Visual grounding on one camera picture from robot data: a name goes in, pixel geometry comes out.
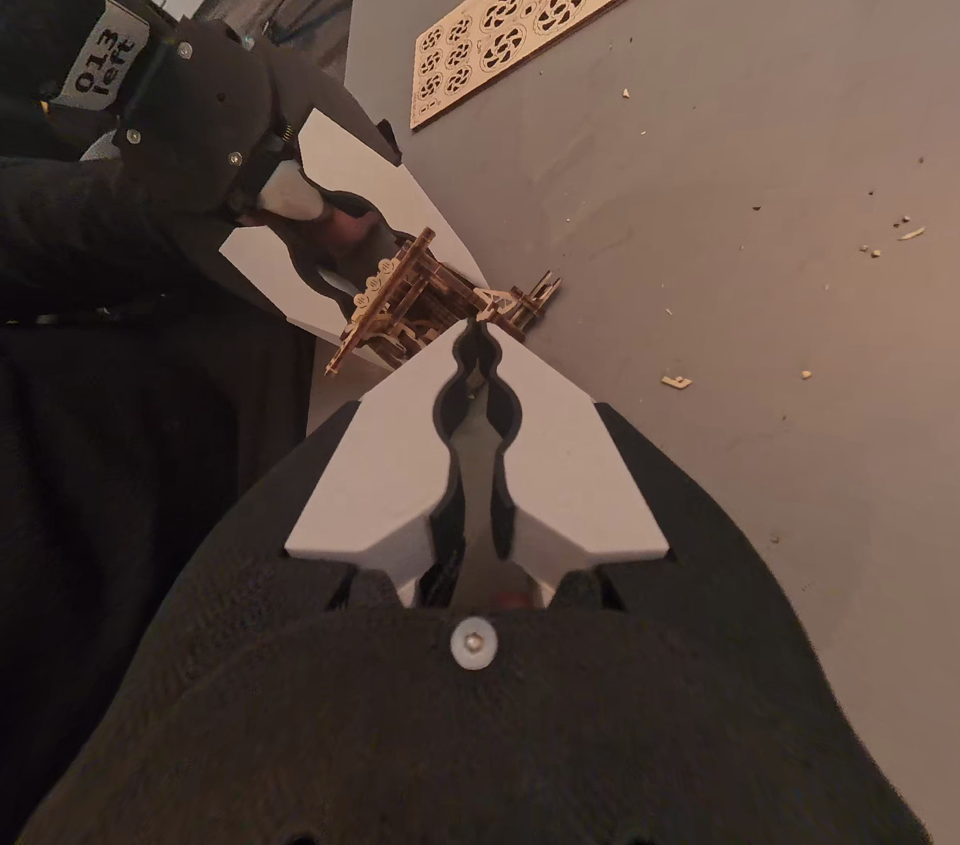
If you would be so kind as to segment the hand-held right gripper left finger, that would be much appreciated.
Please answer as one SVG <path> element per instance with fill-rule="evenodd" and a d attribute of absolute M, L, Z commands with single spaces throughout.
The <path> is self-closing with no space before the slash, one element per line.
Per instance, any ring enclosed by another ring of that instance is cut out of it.
<path fill-rule="evenodd" d="M 459 322 L 366 393 L 285 542 L 294 558 L 390 578 L 406 607 L 450 603 L 466 548 L 453 432 L 469 407 L 474 322 Z"/>

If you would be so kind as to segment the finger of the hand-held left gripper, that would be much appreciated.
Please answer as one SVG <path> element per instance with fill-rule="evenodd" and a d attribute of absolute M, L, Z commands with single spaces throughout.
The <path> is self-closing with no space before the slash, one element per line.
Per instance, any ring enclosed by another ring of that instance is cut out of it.
<path fill-rule="evenodd" d="M 298 134 L 305 174 L 327 191 L 348 192 L 374 206 L 395 232 L 435 233 L 431 251 L 475 286 L 488 280 L 473 254 L 404 165 L 393 165 L 318 108 Z"/>
<path fill-rule="evenodd" d="M 237 227 L 220 254 L 286 320 L 315 335 L 337 352 L 347 326 L 340 305 L 303 281 L 285 244 L 268 227 Z"/>

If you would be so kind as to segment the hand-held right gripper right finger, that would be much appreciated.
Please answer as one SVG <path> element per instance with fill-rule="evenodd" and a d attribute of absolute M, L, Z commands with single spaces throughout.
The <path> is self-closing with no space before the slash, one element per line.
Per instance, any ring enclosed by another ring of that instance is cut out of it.
<path fill-rule="evenodd" d="M 574 572 L 665 558 L 666 536 L 598 403 L 496 325 L 480 324 L 480 370 L 500 437 L 490 496 L 497 556 L 542 595 Z"/>

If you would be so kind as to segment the wooden mechanical model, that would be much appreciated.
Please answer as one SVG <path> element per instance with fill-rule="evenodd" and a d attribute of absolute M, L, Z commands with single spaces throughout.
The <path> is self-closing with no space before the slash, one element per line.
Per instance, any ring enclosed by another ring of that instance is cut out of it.
<path fill-rule="evenodd" d="M 468 319 L 498 326 L 523 343 L 563 285 L 552 272 L 528 291 L 477 285 L 434 256 L 435 236 L 426 227 L 417 238 L 399 238 L 394 257 L 379 261 L 366 289 L 354 296 L 353 314 L 326 365 L 327 376 L 337 375 L 348 356 L 362 351 L 397 369 Z"/>

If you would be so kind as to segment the person's left forearm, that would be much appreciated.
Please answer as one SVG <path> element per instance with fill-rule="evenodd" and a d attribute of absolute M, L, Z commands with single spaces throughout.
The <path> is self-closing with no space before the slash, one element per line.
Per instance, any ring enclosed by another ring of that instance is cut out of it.
<path fill-rule="evenodd" d="M 179 213 L 119 157 L 2 155 L 2 321 L 92 313 L 221 287 L 252 295 L 220 252 L 228 223 Z"/>

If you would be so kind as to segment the person's left hand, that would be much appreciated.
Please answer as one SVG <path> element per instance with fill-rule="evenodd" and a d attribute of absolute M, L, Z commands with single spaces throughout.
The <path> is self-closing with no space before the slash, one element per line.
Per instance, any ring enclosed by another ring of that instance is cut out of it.
<path fill-rule="evenodd" d="M 355 255 L 378 233 L 382 216 L 376 210 L 352 215 L 329 205 L 318 220 L 321 247 L 337 262 Z"/>

